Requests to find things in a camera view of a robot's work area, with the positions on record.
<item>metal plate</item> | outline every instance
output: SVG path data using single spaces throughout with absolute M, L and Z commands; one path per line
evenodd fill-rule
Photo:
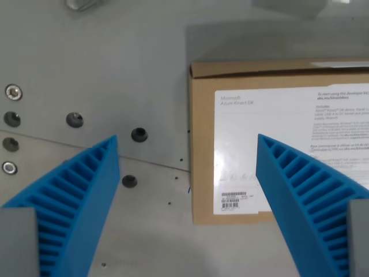
M 61 0 L 1 1 L 0 88 L 17 84 L 24 95 L 3 95 L 0 111 L 22 123 L 0 129 L 81 147 L 118 134 L 122 155 L 188 170 L 191 61 L 369 54 L 364 1 L 103 2 L 79 13 Z M 67 126 L 70 112 L 82 128 Z M 137 127 L 146 142 L 131 139 Z
M 0 132 L 0 140 L 9 135 Z M 14 138 L 19 151 L 0 150 L 3 160 L 18 165 L 16 175 L 0 172 L 0 205 L 81 151 Z M 125 158 L 121 170 L 138 185 L 119 185 L 90 277 L 299 276 L 276 223 L 195 226 L 187 172 Z

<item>product label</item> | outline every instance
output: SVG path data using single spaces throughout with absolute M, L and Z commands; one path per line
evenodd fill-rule
M 216 91 L 214 120 L 216 215 L 270 211 L 255 176 L 259 133 L 369 188 L 369 84 Z

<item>screw head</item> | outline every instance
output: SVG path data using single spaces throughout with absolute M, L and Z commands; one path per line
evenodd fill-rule
M 8 85 L 5 89 L 5 94 L 12 101 L 18 101 L 23 96 L 21 88 L 17 85 Z
M 5 162 L 2 164 L 2 171 L 9 175 L 15 175 L 18 171 L 18 168 L 13 162 Z

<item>screw hole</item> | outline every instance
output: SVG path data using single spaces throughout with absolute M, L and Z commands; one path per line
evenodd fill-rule
M 15 127 L 18 127 L 19 125 L 21 125 L 21 118 L 14 111 L 8 111 L 4 115 L 4 122 L 5 122 L 5 124 L 7 124 L 7 126 L 15 128 Z
M 132 139 L 137 143 L 143 143 L 148 139 L 148 132 L 144 128 L 136 128 L 131 132 Z
M 6 137 L 2 141 L 2 146 L 9 152 L 16 152 L 19 150 L 19 143 L 12 137 Z
M 80 128 L 84 123 L 83 117 L 79 113 L 68 113 L 66 122 L 72 128 Z
M 137 186 L 138 181 L 137 178 L 133 175 L 126 175 L 123 177 L 122 179 L 122 185 L 125 186 L 126 188 L 134 188 L 135 186 Z

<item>box flap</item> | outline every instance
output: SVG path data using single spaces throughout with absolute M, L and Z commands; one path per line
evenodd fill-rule
M 217 77 L 232 74 L 276 72 L 322 68 L 369 67 L 369 59 L 303 59 L 297 61 L 262 62 L 193 62 L 192 78 Z

